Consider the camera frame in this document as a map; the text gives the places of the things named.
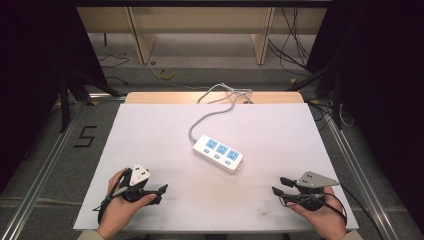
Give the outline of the wooden table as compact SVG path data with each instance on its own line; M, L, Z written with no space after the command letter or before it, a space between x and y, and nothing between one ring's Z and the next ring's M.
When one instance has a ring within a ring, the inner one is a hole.
M303 103L298 92L264 92L254 91L245 95L229 92L131 92L127 95L126 104L195 104L195 103L255 103L283 104Z

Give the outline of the white table cover board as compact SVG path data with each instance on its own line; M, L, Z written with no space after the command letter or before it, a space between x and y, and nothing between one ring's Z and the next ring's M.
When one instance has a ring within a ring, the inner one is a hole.
M202 135L242 153L242 168L231 174L197 155L192 146ZM161 203L142 208L127 227L145 233L309 232L272 186L307 171L336 176L305 103L123 104L75 229L96 228L109 179L136 163L151 173L147 189L168 185Z

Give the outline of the white power strip blue sockets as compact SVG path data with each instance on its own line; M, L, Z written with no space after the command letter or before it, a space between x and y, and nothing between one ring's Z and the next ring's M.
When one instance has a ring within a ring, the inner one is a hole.
M192 149L203 159L231 174L242 168L242 153L207 135L202 135Z

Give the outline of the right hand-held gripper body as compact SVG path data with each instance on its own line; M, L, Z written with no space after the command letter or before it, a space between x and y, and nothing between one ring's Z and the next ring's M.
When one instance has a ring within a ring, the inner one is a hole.
M299 190L300 205L309 211L320 209L325 202L324 188L339 185L338 180L307 171L295 181Z

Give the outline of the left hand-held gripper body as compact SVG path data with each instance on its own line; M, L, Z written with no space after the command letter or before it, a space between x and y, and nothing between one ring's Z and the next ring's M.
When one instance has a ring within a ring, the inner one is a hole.
M147 169L136 163L132 168L126 169L119 177L119 189L116 191L116 195L120 195L127 202L136 202L150 194L156 195L156 191L144 189L150 176L151 174Z

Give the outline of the black curtain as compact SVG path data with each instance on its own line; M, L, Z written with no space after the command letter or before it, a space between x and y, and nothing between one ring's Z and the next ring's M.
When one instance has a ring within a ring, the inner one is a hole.
M324 0L307 64L339 76L341 99L424 234L424 0Z
M73 70L107 83L75 6L0 0L0 193Z

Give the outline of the beige wooden shelf unit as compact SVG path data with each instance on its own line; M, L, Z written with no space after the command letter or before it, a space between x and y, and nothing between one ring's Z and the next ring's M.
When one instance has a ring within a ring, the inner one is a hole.
M139 62L146 64L158 34L248 34L259 65L272 34L318 33L326 10L306 7L79 7L89 33L130 33Z

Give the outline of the person's left hand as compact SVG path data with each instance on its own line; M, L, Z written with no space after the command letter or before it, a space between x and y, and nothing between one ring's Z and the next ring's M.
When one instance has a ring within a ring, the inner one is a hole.
M155 194L144 196L136 202L127 202L121 196L113 198L95 230L102 240L113 240L125 228L135 213L156 198Z

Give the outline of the person's right hand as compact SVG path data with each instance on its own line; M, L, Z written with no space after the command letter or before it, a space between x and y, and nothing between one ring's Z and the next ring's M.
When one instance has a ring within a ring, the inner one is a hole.
M326 203L332 206L336 211L327 206L323 206L319 210L309 211L301 205L288 202L287 205L291 210L304 217L315 229L318 235L325 240L342 240L347 235L345 221L339 215L342 212L340 202L334 197L331 187L325 187Z

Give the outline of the aluminium floor rail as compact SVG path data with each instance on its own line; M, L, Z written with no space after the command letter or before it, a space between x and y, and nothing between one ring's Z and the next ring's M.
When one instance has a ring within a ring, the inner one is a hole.
M360 166L345 134L337 127L333 119L329 116L326 116L325 119L355 179L361 195L363 196L364 202L368 206L369 214L372 216L382 238L384 240L399 240L399 236L392 225L388 213L385 211L383 204L372 189L371 183Z
M33 179L33 182L24 197L18 199L16 211L7 224L5 231L0 235L1 240L18 239L60 155L62 154L65 145L68 142L68 139L75 127L75 122L83 111L84 106L84 102L77 102L72 108L68 125L59 133L48 156L44 160L42 167L37 172L36 177Z

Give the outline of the black stand legs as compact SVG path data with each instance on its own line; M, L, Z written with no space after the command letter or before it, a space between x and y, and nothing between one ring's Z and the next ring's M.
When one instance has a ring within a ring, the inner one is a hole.
M316 80L320 83L316 89L315 94L319 97L330 96L332 100L332 119L338 129L342 128L341 117L341 80L337 72L337 67L334 64L327 64L321 70L308 76L300 83L296 83L288 88L288 91L298 91Z
M71 93L77 101L87 101L89 99L89 93L85 88L87 84L93 85L97 89L100 89L111 96L121 96L118 91L109 87L106 82L101 83L99 80L96 80L79 70L73 70L63 74L59 78L59 99L62 117L62 125L60 129L61 133L65 132L71 121L68 93Z

